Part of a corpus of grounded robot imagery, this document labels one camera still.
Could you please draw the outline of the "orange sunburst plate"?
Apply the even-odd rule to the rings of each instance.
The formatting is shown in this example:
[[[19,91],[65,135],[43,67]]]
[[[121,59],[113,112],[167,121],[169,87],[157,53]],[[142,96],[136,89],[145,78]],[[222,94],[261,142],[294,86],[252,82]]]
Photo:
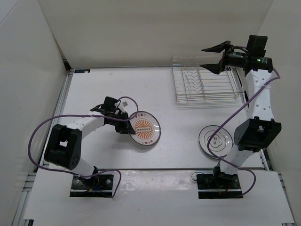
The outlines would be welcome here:
[[[146,111],[139,111],[137,115],[130,120],[135,134],[130,137],[138,144],[143,146],[155,145],[161,137],[161,126],[156,117]]]

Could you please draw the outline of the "white flower plate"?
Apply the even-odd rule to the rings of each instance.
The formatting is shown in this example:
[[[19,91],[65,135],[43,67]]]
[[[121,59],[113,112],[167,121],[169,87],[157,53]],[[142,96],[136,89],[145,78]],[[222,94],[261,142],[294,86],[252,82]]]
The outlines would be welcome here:
[[[208,143],[211,135],[219,128],[219,126],[216,125],[209,125],[204,127],[198,136],[198,141],[202,141],[205,144]],[[218,153],[214,153],[219,157],[224,158],[228,152],[233,147],[233,139],[230,133],[225,129],[220,129],[216,135],[213,136],[213,138],[210,141],[210,144],[215,147],[221,147],[221,151]]]

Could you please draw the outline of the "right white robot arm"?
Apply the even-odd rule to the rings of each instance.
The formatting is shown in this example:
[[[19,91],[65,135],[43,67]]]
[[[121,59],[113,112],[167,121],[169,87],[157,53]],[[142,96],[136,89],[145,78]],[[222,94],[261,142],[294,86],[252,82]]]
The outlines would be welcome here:
[[[246,47],[232,45],[225,41],[205,48],[204,52],[222,53],[216,64],[202,67],[214,74],[220,74],[228,67],[241,68],[245,72],[248,101],[235,114],[248,109],[247,119],[234,132],[234,145],[227,156],[220,159],[214,168],[211,182],[216,188],[233,181],[238,169],[254,153],[267,148],[280,133],[282,125],[275,121],[270,102],[270,83],[280,77],[273,77],[273,61],[266,57],[266,36],[250,35]]]

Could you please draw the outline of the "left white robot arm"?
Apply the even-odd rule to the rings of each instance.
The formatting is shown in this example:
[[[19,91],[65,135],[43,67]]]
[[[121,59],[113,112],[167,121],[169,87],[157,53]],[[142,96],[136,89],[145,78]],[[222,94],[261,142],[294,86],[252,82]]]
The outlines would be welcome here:
[[[130,120],[137,115],[137,112],[128,116],[123,99],[133,101],[130,97],[120,97],[119,99],[106,97],[104,102],[93,107],[89,114],[78,115],[79,119],[75,122],[53,126],[44,153],[44,160],[67,169],[68,173],[81,177],[82,183],[87,188],[96,187],[99,182],[98,170],[81,157],[82,140],[105,125],[112,125],[119,134],[134,135],[135,131]]]

